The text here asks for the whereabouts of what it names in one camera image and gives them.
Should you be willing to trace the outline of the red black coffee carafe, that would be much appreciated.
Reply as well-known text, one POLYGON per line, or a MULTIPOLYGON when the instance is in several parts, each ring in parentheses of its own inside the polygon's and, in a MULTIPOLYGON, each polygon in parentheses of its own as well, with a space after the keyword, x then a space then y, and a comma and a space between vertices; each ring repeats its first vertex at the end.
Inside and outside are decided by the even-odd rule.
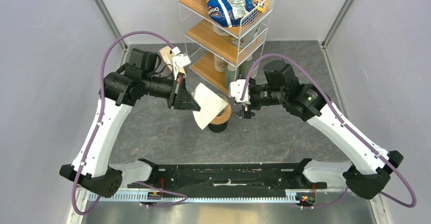
POLYGON ((213 133, 221 133, 227 128, 228 123, 224 122, 222 124, 212 124, 210 123, 208 125, 208 128, 213 133))

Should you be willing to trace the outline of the grey green bottle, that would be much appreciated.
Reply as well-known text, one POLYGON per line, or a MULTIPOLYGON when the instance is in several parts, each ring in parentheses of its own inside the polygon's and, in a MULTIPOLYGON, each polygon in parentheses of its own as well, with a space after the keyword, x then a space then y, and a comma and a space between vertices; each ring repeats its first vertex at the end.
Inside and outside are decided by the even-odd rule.
POLYGON ((225 86, 228 89, 231 82, 234 82, 237 78, 238 67, 228 64, 225 71, 225 86))
POLYGON ((240 66, 238 75, 241 79, 245 78, 253 64, 252 55, 250 55, 240 66))

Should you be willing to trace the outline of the blue chip bag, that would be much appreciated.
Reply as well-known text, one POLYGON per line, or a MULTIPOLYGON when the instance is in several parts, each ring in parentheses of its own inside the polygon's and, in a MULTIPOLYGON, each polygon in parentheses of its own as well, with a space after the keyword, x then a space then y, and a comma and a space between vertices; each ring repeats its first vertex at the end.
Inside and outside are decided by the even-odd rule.
POLYGON ((253 8, 252 0, 205 0, 207 13, 222 27, 236 27, 253 8))

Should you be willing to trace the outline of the white paper cup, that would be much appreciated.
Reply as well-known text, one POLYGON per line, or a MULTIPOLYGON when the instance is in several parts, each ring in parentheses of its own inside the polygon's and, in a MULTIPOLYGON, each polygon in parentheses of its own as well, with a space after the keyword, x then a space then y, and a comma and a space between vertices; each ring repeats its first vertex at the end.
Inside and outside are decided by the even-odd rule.
POLYGON ((214 68, 217 72, 224 73, 228 67, 228 63, 217 55, 213 56, 214 68))

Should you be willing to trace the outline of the wooden ring dripper holder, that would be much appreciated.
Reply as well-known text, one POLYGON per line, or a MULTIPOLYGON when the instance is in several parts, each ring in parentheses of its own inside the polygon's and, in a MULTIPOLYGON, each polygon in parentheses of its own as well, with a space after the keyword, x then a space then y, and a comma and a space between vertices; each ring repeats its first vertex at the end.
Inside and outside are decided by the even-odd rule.
POLYGON ((220 125, 227 122, 232 114, 231 105, 228 104, 220 113, 217 115, 210 124, 220 125))

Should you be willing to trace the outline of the beige filter paper pack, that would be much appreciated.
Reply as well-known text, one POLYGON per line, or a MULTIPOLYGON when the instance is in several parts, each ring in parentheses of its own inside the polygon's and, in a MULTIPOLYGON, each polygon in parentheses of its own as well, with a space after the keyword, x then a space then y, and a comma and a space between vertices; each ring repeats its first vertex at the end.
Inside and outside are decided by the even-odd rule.
POLYGON ((165 46, 164 48, 162 48, 162 49, 160 49, 159 50, 159 54, 160 54, 160 56, 162 57, 162 59, 163 59, 163 61, 167 64, 167 65, 170 65, 170 70, 173 72, 173 65, 172 65, 172 60, 171 60, 171 58, 172 58, 172 56, 173 56, 173 54, 172 54, 172 49, 173 49, 174 47, 171 47, 171 46, 165 46))

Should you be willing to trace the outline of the orange snack packet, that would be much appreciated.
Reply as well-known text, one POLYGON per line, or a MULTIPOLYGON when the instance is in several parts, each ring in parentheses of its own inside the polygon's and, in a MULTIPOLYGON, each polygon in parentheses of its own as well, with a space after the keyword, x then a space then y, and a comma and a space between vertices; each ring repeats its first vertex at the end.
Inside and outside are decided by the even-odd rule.
POLYGON ((268 8, 269 8, 270 1, 269 0, 252 0, 252 3, 253 3, 254 8, 256 8, 258 11, 260 11, 262 13, 266 13, 268 8))

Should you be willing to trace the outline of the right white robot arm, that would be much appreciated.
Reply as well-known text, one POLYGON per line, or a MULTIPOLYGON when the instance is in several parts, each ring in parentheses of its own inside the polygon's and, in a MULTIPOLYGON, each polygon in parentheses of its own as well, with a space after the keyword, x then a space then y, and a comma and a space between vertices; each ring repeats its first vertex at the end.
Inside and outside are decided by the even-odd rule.
POLYGON ((239 77, 229 84, 229 96, 240 103, 240 118, 254 117, 254 111, 263 106, 283 106, 288 113, 300 118, 323 133, 347 157, 347 162, 322 163, 304 159, 293 174, 294 183, 306 188, 312 183, 326 183, 327 186, 348 187, 364 199, 379 194, 390 180, 393 170, 404 157, 396 150, 387 151, 372 142, 360 131, 353 133, 354 126, 332 101, 325 101, 313 84, 300 83, 292 66, 283 60, 274 60, 264 66, 267 82, 256 84, 254 79, 245 83, 239 77))

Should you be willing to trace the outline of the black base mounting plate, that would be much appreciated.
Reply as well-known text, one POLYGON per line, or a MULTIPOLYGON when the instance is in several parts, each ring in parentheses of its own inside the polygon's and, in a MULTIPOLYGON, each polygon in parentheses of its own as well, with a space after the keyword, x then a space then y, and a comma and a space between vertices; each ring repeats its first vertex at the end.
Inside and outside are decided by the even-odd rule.
POLYGON ((326 189, 326 182, 311 182, 298 163, 155 164, 146 184, 189 198, 283 197, 287 189, 326 189))

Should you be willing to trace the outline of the white printed cup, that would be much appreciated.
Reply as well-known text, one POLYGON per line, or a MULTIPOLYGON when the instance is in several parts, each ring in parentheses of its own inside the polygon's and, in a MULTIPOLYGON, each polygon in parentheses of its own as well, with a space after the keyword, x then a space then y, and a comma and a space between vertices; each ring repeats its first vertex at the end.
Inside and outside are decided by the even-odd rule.
POLYGON ((260 26, 255 26, 253 29, 251 29, 249 32, 244 34, 239 39, 235 36, 230 36, 231 42, 234 46, 237 46, 240 49, 243 49, 255 39, 255 37, 259 34, 259 31, 260 31, 260 26))

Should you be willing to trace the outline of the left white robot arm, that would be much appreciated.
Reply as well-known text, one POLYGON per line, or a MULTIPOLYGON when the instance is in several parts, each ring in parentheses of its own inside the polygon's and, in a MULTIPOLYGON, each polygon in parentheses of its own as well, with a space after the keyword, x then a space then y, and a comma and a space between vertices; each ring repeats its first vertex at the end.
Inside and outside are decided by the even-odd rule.
POLYGON ((109 166, 109 157, 122 124, 143 96, 163 98, 169 109, 200 111, 181 71, 190 62, 189 56, 179 53, 178 48, 165 47, 159 53, 133 48, 127 63, 103 78, 104 94, 98 101, 90 131, 73 162, 61 166, 60 176, 105 198, 138 181, 155 187, 160 179, 153 170, 156 164, 140 159, 109 166))

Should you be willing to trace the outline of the white paper coffee filter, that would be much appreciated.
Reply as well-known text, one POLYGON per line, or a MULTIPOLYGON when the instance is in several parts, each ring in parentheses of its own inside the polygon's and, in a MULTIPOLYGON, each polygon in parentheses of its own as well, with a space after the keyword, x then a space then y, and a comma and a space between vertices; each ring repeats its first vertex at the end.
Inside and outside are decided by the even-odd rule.
POLYGON ((193 111, 193 117, 201 130, 204 130, 228 105, 224 99, 203 83, 199 83, 196 87, 193 99, 200 107, 199 111, 193 111))

